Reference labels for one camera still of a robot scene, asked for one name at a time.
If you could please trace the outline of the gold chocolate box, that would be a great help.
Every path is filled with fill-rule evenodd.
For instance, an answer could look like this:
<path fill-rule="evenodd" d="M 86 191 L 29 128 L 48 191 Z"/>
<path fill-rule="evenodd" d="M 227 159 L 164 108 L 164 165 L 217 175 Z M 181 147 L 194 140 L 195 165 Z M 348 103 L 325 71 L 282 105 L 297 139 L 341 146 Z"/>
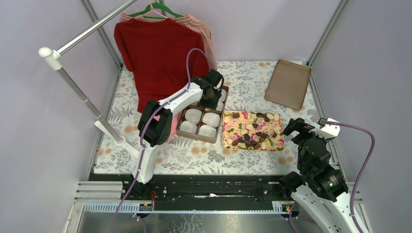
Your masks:
<path fill-rule="evenodd" d="M 217 97 L 211 99 L 203 94 L 203 90 L 197 88 L 189 93 L 191 97 L 186 99 L 188 104 L 180 108 L 182 113 L 177 124 L 178 136 L 198 141 L 216 143 L 219 129 L 222 125 L 223 111 L 226 106 L 229 87 L 223 85 Z"/>

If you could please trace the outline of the floral chocolate tray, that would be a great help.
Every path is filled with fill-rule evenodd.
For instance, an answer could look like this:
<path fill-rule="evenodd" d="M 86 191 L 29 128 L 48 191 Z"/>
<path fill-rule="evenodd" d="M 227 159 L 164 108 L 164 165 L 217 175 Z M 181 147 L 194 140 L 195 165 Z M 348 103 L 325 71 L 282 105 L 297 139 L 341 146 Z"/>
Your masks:
<path fill-rule="evenodd" d="M 228 150 L 283 151 L 283 124 L 278 113 L 225 111 L 222 145 Z"/>

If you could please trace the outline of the pink cloth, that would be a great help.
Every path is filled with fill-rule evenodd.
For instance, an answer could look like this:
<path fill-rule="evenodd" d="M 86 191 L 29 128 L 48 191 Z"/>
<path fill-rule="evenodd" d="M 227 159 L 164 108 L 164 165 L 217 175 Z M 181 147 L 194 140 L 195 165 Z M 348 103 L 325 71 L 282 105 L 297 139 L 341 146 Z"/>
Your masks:
<path fill-rule="evenodd" d="M 181 116 L 181 112 L 177 113 L 173 119 L 172 119 L 172 124 L 171 124 L 171 130 L 170 130 L 170 135 L 169 135 L 169 139 L 174 137 L 176 135 L 176 130 L 177 130 L 177 125 L 179 122 Z M 159 121 L 160 116 L 154 116 L 153 121 Z"/>

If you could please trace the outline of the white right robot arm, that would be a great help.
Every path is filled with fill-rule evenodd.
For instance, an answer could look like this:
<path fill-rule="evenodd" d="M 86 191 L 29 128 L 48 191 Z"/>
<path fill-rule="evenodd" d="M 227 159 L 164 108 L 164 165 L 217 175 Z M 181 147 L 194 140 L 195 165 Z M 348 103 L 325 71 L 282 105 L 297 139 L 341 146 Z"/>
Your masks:
<path fill-rule="evenodd" d="M 283 134 L 298 133 L 292 138 L 298 146 L 298 172 L 282 177 L 277 191 L 283 199 L 293 199 L 295 205 L 303 207 L 325 233 L 367 233 L 366 224 L 358 219 L 355 194 L 375 147 L 375 137 L 369 130 L 331 118 L 321 118 L 318 124 L 320 128 L 317 129 L 301 118 L 290 119 Z M 356 129 L 371 137 L 371 147 L 352 191 L 341 170 L 329 162 L 331 153 L 326 148 L 327 143 L 338 136 L 340 127 Z"/>

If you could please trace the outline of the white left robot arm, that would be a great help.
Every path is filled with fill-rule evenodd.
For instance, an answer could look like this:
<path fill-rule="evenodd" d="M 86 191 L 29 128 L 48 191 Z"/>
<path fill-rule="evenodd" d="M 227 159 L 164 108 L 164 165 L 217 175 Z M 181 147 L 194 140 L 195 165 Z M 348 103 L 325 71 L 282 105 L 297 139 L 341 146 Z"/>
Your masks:
<path fill-rule="evenodd" d="M 172 119 L 186 107 L 198 102 L 206 108 L 216 108 L 221 97 L 224 77 L 211 69 L 204 76 L 189 79 L 187 85 L 171 96 L 149 100 L 138 123 L 140 153 L 132 181 L 132 193 L 140 200 L 149 197 L 147 184 L 153 177 L 157 151 L 169 138 Z"/>

